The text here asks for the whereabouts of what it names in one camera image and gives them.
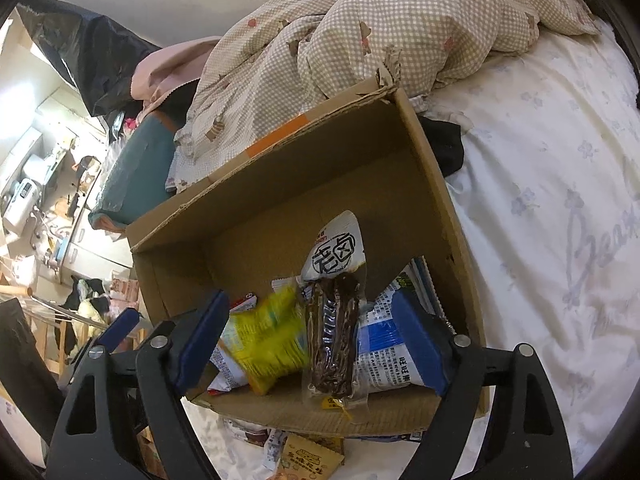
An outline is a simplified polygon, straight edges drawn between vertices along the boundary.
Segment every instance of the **orange stripe on box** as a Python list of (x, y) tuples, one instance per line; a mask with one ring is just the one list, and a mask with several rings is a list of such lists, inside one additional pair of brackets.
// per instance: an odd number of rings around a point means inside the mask
[(290, 134), (298, 131), (302, 126), (309, 124), (309, 119), (305, 114), (301, 114), (296, 118), (293, 118), (288, 123), (283, 124), (276, 130), (273, 130), (269, 135), (261, 138), (260, 140), (254, 142), (251, 146), (249, 146), (244, 152), (249, 155), (249, 157), (254, 158), (258, 153), (263, 152), (272, 144), (279, 142), (285, 137), (290, 136)]

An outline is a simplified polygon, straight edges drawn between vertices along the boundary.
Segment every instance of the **cardboard box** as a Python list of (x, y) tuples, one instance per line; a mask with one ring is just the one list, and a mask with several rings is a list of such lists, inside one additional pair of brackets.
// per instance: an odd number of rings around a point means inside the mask
[[(484, 344), (470, 258), (446, 184), (406, 95), (380, 72), (250, 146), (207, 180), (127, 229), (153, 323), (198, 306), (206, 291), (264, 297), (295, 276), (316, 234), (346, 209), (360, 223), (366, 295), (374, 299), (424, 255), (447, 316)], [(193, 402), (230, 418), (327, 436), (393, 435), (428, 427), (438, 398), (410, 386), (369, 396), (370, 420), (310, 413), (299, 376), (269, 395), (248, 388)]]

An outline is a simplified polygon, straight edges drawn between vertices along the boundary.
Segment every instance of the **white bed sheet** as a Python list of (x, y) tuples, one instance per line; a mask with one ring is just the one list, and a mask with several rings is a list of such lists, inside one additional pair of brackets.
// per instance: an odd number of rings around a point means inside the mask
[[(447, 179), (473, 260), (486, 339), (529, 342), (545, 366), (580, 470), (640, 376), (638, 84), (610, 27), (543, 31), (520, 57), (488, 60), (435, 91), (431, 116), (459, 120), (465, 164)], [(264, 480), (261, 450), (185, 402), (225, 480)], [(473, 468), (486, 418), (456, 474)], [(335, 480), (396, 480), (417, 445), (347, 441)]]

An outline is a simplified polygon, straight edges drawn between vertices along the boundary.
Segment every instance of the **silver bolt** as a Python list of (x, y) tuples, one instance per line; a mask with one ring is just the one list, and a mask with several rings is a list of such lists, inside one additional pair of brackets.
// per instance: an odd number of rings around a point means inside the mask
[(165, 335), (157, 335), (151, 340), (151, 346), (153, 348), (164, 348), (167, 341), (169, 341)]
[(471, 344), (471, 339), (469, 339), (468, 335), (458, 334), (453, 338), (453, 342), (460, 348), (466, 348)]
[(524, 343), (518, 346), (518, 352), (520, 352), (521, 355), (524, 355), (524, 357), (531, 357), (534, 354), (533, 346)]
[(104, 354), (104, 346), (94, 346), (89, 350), (89, 359), (97, 359)]

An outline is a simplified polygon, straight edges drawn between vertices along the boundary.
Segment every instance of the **blue gripper pad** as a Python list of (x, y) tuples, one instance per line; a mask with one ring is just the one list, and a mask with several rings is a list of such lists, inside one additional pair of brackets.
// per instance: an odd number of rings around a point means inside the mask
[(107, 330), (100, 334), (95, 343), (104, 346), (107, 352), (111, 353), (124, 341), (139, 321), (140, 313), (135, 308), (126, 308)]
[(229, 298), (222, 290), (211, 294), (205, 306), (180, 318), (171, 333), (169, 369), (180, 396), (197, 386), (228, 320)]
[(439, 317), (429, 314), (410, 290), (398, 290), (391, 300), (391, 316), (424, 385), (443, 396), (453, 379), (453, 334)]

